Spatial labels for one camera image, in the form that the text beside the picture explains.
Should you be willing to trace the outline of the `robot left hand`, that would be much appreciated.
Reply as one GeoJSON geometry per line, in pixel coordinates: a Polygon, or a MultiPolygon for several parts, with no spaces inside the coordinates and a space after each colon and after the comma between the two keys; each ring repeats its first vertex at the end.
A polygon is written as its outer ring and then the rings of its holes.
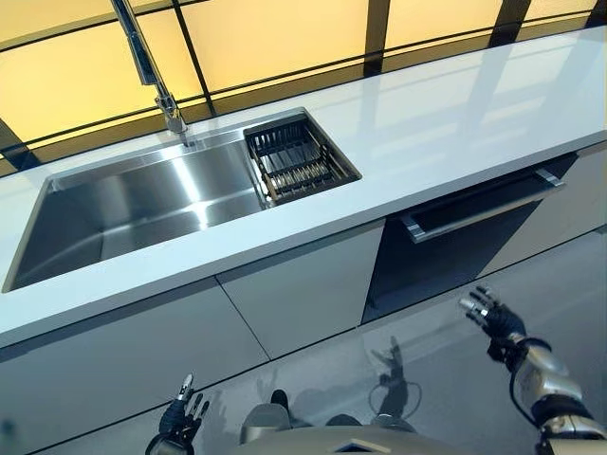
{"type": "Polygon", "coordinates": [[[204,394],[194,392],[193,374],[188,373],[175,399],[162,414],[158,431],[178,441],[191,442],[209,407],[210,401],[204,400],[204,394]]]}

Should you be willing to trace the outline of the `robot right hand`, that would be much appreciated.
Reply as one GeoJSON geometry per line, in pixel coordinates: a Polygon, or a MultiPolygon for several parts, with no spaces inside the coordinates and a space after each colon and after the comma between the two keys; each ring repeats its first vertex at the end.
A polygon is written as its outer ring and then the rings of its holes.
{"type": "Polygon", "coordinates": [[[492,342],[510,345],[526,338],[523,320],[487,287],[476,286],[458,304],[492,342]]]}

